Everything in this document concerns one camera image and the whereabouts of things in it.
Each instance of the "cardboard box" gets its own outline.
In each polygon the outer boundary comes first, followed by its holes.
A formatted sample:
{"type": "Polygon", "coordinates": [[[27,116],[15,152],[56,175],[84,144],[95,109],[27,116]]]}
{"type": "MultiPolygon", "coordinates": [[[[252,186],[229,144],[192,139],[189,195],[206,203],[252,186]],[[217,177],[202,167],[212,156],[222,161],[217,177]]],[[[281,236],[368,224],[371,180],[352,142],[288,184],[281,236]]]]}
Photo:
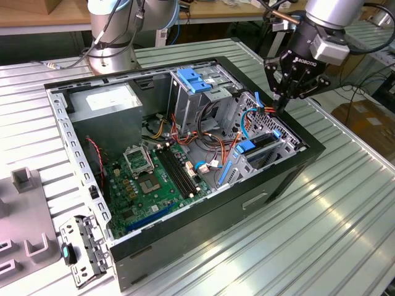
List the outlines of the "cardboard box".
{"type": "MultiPolygon", "coordinates": [[[[349,104],[342,104],[332,115],[344,124],[349,104]]],[[[395,120],[370,100],[354,102],[347,127],[384,158],[395,160],[395,120]]]]}
{"type": "Polygon", "coordinates": [[[0,6],[35,12],[37,14],[50,14],[62,0],[0,0],[0,6]]]}

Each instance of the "green circuit board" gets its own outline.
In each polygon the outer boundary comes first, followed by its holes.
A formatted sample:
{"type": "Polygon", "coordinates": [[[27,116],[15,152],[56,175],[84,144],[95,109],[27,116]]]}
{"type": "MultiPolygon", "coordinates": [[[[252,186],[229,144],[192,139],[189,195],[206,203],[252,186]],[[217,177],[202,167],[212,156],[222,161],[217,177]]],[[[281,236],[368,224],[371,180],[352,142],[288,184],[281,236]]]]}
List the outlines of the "green circuit board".
{"type": "MultiPolygon", "coordinates": [[[[170,151],[180,158],[180,166],[185,166],[186,155],[178,144],[173,145],[170,151]]],[[[171,179],[163,164],[157,157],[157,152],[148,152],[153,164],[152,174],[141,174],[138,179],[132,177],[125,158],[105,165],[109,178],[110,200],[107,203],[112,215],[109,226],[114,238],[118,239],[127,234],[127,227],[161,211],[174,212],[185,205],[201,199],[210,194],[208,185],[203,180],[192,182],[200,188],[194,197],[185,198],[180,194],[175,182],[171,179]],[[116,176],[114,168],[119,169],[116,176]]],[[[128,156],[132,168],[144,164],[141,154],[128,156]]]]}

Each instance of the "blue drive bay latch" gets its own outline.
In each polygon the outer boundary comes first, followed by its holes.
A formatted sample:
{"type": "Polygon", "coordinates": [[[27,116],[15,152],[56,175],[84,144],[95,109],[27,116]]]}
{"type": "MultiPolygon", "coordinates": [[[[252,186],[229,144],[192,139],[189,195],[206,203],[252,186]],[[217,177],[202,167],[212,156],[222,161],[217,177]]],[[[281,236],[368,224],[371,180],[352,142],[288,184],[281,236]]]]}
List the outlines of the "blue drive bay latch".
{"type": "Polygon", "coordinates": [[[194,94],[212,89],[212,86],[204,82],[201,75],[191,68],[179,69],[177,75],[194,94]]]}

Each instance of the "blue expansion slot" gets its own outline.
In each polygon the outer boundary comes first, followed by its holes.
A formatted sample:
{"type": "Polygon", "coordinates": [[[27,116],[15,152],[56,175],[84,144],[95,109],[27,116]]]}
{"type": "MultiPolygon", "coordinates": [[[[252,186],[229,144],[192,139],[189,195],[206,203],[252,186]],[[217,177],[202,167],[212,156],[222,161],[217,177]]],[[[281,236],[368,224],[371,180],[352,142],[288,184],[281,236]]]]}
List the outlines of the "blue expansion slot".
{"type": "Polygon", "coordinates": [[[150,215],[148,217],[145,217],[144,219],[142,219],[140,221],[132,223],[131,225],[129,225],[129,226],[127,226],[125,228],[125,231],[129,232],[129,231],[138,229],[138,228],[140,228],[140,227],[142,227],[144,225],[147,225],[147,224],[151,223],[152,221],[155,221],[156,219],[159,219],[160,217],[163,217],[163,216],[167,215],[169,213],[170,209],[172,207],[174,207],[174,205],[175,205],[175,203],[172,203],[171,205],[168,205],[164,209],[162,209],[162,210],[160,210],[160,211],[158,211],[156,213],[153,213],[152,215],[150,215]]]}

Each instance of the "red cable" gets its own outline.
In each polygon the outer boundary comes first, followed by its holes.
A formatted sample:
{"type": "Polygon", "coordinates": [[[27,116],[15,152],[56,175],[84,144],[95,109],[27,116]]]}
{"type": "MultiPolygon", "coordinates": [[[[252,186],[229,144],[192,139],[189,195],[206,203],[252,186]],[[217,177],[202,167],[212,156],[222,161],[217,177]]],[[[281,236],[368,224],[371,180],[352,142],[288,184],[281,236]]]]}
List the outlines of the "red cable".
{"type": "Polygon", "coordinates": [[[103,173],[103,162],[101,160],[101,154],[99,147],[96,145],[96,143],[91,139],[91,138],[86,138],[90,143],[92,143],[93,147],[96,149],[96,152],[98,153],[99,157],[99,163],[100,163],[100,173],[101,173],[101,190],[103,190],[104,187],[104,173],[103,173]]]}

